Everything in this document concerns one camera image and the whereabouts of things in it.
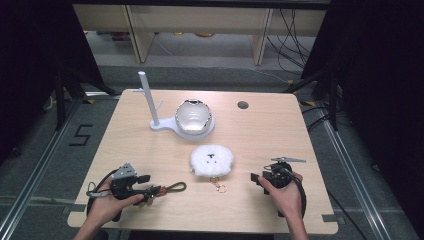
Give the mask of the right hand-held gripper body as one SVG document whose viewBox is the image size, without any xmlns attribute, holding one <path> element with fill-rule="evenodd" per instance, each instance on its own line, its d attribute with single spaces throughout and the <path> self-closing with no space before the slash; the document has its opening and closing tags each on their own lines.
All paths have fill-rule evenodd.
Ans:
<svg viewBox="0 0 424 240">
<path fill-rule="evenodd" d="M 274 157 L 271 161 L 271 164 L 264 166 L 262 176 L 275 188 L 284 188 L 291 182 L 294 182 L 299 189 L 302 188 L 300 180 L 293 174 L 291 163 L 305 163 L 305 160 L 290 157 Z"/>
</svg>

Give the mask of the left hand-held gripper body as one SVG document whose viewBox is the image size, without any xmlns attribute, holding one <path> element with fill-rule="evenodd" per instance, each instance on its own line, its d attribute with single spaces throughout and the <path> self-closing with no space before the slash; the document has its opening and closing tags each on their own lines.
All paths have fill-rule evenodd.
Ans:
<svg viewBox="0 0 424 240">
<path fill-rule="evenodd" d="M 113 196 L 119 200 L 142 194 L 143 190 L 134 190 L 133 185 L 137 183 L 137 171 L 130 163 L 125 163 L 112 174 L 110 190 Z"/>
</svg>

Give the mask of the white fluffy plush keychain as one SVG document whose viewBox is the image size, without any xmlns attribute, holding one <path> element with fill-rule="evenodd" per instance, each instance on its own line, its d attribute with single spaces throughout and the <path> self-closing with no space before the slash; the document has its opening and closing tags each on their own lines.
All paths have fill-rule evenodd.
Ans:
<svg viewBox="0 0 424 240">
<path fill-rule="evenodd" d="M 228 175 L 235 162 L 230 149 L 221 145 L 201 145 L 195 148 L 189 158 L 190 171 L 198 177 L 206 177 L 218 193 L 226 193 L 227 187 L 219 178 Z"/>
</svg>

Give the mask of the white pole stand with tray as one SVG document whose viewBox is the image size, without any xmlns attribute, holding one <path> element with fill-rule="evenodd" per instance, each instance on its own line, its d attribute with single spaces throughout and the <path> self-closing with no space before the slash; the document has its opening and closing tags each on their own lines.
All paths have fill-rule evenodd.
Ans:
<svg viewBox="0 0 424 240">
<path fill-rule="evenodd" d="M 205 139 L 206 137 L 208 137 L 214 130 L 215 128 L 215 118 L 212 114 L 212 122 L 210 125 L 210 128 L 203 134 L 200 135 L 188 135 L 183 133 L 181 130 L 178 129 L 176 122 L 175 122 L 175 113 L 176 110 L 178 108 L 178 106 L 183 102 L 181 102 L 175 109 L 174 115 L 170 118 L 160 118 L 158 115 L 158 110 L 162 104 L 162 101 L 160 101 L 158 104 L 154 103 L 154 98 L 149 86 L 149 82 L 147 79 L 147 75 L 144 71 L 139 71 L 138 72 L 138 77 L 140 79 L 141 82 L 141 87 L 139 89 L 136 89 L 136 92 L 141 93 L 148 104 L 148 108 L 151 114 L 151 122 L 150 122 L 150 128 L 153 131 L 159 132 L 159 131 L 171 131 L 174 132 L 177 136 L 179 136 L 180 138 L 186 140 L 186 141 L 201 141 L 203 139 Z"/>
</svg>

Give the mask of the shiny scalloped bowl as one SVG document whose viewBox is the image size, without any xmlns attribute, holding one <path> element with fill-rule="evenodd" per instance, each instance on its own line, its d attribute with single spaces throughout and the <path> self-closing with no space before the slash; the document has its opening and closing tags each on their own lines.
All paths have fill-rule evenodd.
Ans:
<svg viewBox="0 0 424 240">
<path fill-rule="evenodd" d="M 198 99 L 184 100 L 177 108 L 175 122 L 179 130 L 188 135 L 205 133 L 211 125 L 209 106 Z"/>
</svg>

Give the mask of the person's right hand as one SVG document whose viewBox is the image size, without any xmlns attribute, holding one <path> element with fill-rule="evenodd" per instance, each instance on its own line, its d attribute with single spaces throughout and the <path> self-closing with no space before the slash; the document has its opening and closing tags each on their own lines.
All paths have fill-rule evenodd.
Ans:
<svg viewBox="0 0 424 240">
<path fill-rule="evenodd" d="M 275 206 L 284 215 L 287 222 L 293 223 L 303 220 L 301 193 L 296 185 L 296 180 L 299 182 L 303 180 L 300 174 L 294 173 L 294 180 L 280 189 L 275 188 L 264 177 L 259 177 L 258 180 L 260 185 L 269 192 Z"/>
</svg>

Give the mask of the person's left hand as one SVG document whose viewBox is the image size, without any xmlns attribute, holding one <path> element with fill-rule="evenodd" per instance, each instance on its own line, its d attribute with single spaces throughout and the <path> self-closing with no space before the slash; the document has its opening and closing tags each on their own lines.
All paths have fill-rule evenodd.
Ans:
<svg viewBox="0 0 424 240">
<path fill-rule="evenodd" d="M 92 204 L 84 224 L 89 227 L 100 228 L 104 224 L 112 221 L 121 210 L 128 206 L 135 205 L 143 199 L 144 196 L 141 194 L 123 200 L 118 200 L 114 196 L 98 198 Z"/>
</svg>

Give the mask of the black curtain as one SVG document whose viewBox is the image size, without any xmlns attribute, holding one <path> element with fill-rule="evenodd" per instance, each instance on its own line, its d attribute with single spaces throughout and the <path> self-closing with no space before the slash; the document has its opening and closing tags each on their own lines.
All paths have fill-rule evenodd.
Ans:
<svg viewBox="0 0 424 240">
<path fill-rule="evenodd" d="M 424 0 L 329 0 L 305 75 L 334 53 L 347 113 L 424 240 Z"/>
<path fill-rule="evenodd" d="M 17 147 L 55 89 L 101 84 L 72 0 L 0 0 L 0 164 Z"/>
</svg>

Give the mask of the beige wooden shelf unit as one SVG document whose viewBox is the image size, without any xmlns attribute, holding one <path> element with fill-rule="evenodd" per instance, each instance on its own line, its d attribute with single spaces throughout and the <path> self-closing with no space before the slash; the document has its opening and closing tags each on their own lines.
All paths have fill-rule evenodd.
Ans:
<svg viewBox="0 0 424 240">
<path fill-rule="evenodd" d="M 154 35 L 168 33 L 241 34 L 250 37 L 253 61 L 260 65 L 269 35 L 313 37 L 325 16 L 323 10 L 294 7 L 224 8 L 75 4 L 80 25 L 88 31 L 127 32 L 139 63 L 146 61 Z"/>
</svg>

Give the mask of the aluminium floor rail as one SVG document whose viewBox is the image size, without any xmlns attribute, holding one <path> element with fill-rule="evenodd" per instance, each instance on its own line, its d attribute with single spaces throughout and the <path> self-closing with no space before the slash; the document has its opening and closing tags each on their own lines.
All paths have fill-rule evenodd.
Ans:
<svg viewBox="0 0 424 240">
<path fill-rule="evenodd" d="M 325 120 L 323 125 L 376 239 L 392 240 L 386 224 L 354 166 L 338 131 L 333 128 L 329 119 Z"/>
<path fill-rule="evenodd" d="M 15 198 L 13 205 L 0 224 L 0 240 L 10 240 L 16 227 L 18 226 L 35 190 L 38 188 L 46 170 L 48 169 L 62 139 L 67 131 L 68 125 L 75 115 L 75 112 L 82 104 L 82 99 L 72 100 L 65 112 L 65 119 L 61 126 L 57 128 L 51 137 L 47 147 L 27 179 L 23 189 Z"/>
</svg>

